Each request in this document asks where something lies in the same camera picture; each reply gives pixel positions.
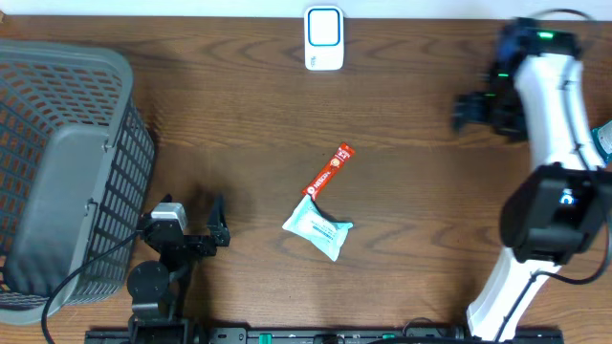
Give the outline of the mint green wipes pack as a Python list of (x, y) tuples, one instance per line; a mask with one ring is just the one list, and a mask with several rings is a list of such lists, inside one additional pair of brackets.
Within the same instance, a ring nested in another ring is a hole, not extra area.
[(305, 195), (282, 228), (308, 241), (333, 262), (339, 258), (352, 223), (332, 222), (318, 211), (310, 195)]

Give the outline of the teal mouthwash bottle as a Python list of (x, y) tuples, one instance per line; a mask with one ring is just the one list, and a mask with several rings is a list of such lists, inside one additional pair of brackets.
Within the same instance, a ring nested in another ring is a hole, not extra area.
[(611, 162), (612, 156), (612, 121), (591, 130), (594, 145), (605, 164)]

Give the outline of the red Nescafe coffee stick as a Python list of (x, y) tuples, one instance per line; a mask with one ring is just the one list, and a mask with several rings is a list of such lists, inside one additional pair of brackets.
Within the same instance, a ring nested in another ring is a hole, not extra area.
[(316, 177), (302, 190), (303, 195), (310, 196), (315, 201), (324, 187), (338, 174), (341, 168), (349, 161), (356, 151), (343, 142), (333, 157), (323, 166)]

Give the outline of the blue Oreo cookie pack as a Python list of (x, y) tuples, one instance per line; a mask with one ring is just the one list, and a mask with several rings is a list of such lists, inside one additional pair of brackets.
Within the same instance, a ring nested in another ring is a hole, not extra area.
[(495, 63), (499, 69), (506, 69), (517, 55), (520, 34), (521, 28), (515, 23), (505, 25), (499, 32), (495, 50)]

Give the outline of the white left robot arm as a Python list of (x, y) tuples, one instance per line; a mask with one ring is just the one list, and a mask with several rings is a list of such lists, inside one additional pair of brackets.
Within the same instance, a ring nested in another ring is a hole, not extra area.
[(200, 326), (183, 317), (194, 267), (230, 244), (224, 198), (214, 199), (205, 235), (186, 234), (186, 211), (165, 196), (137, 226), (141, 239), (160, 254), (135, 266), (127, 277), (133, 315), (128, 322), (130, 344), (200, 343)]

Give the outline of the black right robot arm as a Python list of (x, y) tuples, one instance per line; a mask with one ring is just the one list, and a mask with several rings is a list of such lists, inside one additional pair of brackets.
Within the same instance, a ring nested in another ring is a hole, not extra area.
[(467, 309), (470, 335), (482, 342), (517, 340), (519, 319), (547, 280), (587, 285), (611, 264), (606, 252), (590, 276), (559, 273), (611, 227), (611, 174), (582, 97), (585, 50), (571, 32), (546, 30), (537, 16), (517, 17), (500, 32), (486, 90), (455, 100), (454, 131), (487, 124), (528, 142), (531, 155), (530, 175), (501, 210), (498, 260)]

